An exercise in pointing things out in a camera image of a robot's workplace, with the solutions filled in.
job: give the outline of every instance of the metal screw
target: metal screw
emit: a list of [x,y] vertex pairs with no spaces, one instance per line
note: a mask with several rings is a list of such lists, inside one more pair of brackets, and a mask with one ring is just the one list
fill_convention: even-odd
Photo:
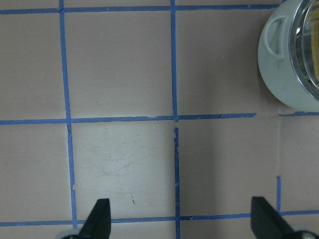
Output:
[[316,239],[316,237],[311,233],[303,233],[303,239]]

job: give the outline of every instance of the blue grid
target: blue grid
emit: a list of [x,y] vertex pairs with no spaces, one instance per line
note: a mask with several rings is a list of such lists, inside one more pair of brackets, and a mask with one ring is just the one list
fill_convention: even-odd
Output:
[[[73,162],[73,143],[72,143],[72,123],[85,122],[112,122],[112,121],[151,121],[151,120],[200,120],[200,119],[232,119],[232,118],[252,118],[257,113],[240,113],[240,114],[212,114],[212,115],[178,115],[177,113],[177,79],[176,79],[176,32],[175,32],[175,13],[176,11],[189,10],[231,10],[231,9],[271,9],[278,7],[278,4],[248,4],[248,5],[175,5],[175,0],[170,0],[170,6],[116,6],[116,7],[64,7],[64,0],[59,0],[58,8],[38,8],[38,9],[9,9],[0,10],[0,14],[36,14],[36,13],[57,13],[60,20],[60,41],[62,56],[62,73],[65,99],[65,119],[21,119],[21,120],[0,120],[0,125],[13,124],[55,124],[65,123],[68,130],[68,154],[69,154],[69,171],[70,171],[70,194],[72,220],[69,221],[33,221],[33,222],[0,222],[0,227],[15,226],[43,226],[43,225],[72,225],[77,228],[78,225],[84,224],[84,220],[77,220],[76,215],[76,197],[73,189],[74,179],[74,162]],[[157,117],[106,117],[106,118],[80,118],[71,117],[69,85],[66,60],[65,46],[65,24],[64,15],[66,12],[105,12],[105,11],[170,11],[171,16],[171,75],[172,75],[172,112],[171,116]],[[295,112],[290,115],[279,115],[280,117],[296,116],[318,116],[319,113]],[[250,214],[229,214],[229,215],[211,215],[211,216],[181,216],[179,201],[179,153],[178,153],[178,127],[174,129],[174,164],[175,164],[175,216],[174,217],[153,217],[153,218],[128,218],[112,219],[112,223],[134,223],[134,222],[161,222],[175,221],[176,239],[180,239],[180,221],[191,220],[222,220],[222,219],[240,219],[249,218]],[[281,178],[277,178],[277,202],[276,209],[281,215],[311,215],[319,214],[319,210],[308,211],[281,211]]]

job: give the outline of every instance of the pot lid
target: pot lid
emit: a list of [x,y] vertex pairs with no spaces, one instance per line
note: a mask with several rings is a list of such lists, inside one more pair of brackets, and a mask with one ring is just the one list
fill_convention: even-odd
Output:
[[319,90],[319,0],[312,1],[301,29],[303,63],[313,87]]

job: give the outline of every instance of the tile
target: tile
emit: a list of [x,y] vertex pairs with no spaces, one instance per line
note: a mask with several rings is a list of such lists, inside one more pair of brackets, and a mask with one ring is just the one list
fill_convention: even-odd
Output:
[[66,43],[74,118],[172,114],[169,11],[66,14]]
[[72,228],[71,225],[0,227],[0,237],[3,239],[53,239],[61,231],[70,228]]
[[281,4],[282,0],[175,0],[176,5]]
[[169,6],[170,0],[65,0],[65,7]]
[[227,219],[208,221],[182,221],[181,238],[227,238],[255,239],[250,229],[250,219]]
[[0,21],[0,120],[65,118],[59,15]]
[[175,221],[113,223],[110,239],[175,239]]
[[282,117],[282,210],[318,210],[318,117]]
[[86,219],[99,198],[112,218],[175,216],[174,123],[73,125],[77,216]]
[[176,13],[179,115],[267,112],[286,108],[257,66],[261,31],[273,9]]
[[294,230],[319,232],[319,215],[284,216],[284,219]]
[[58,0],[1,0],[0,10],[30,9],[30,8],[57,8]]
[[67,129],[0,126],[0,222],[70,220]]
[[277,119],[179,122],[183,216],[250,212],[252,196],[276,205]]

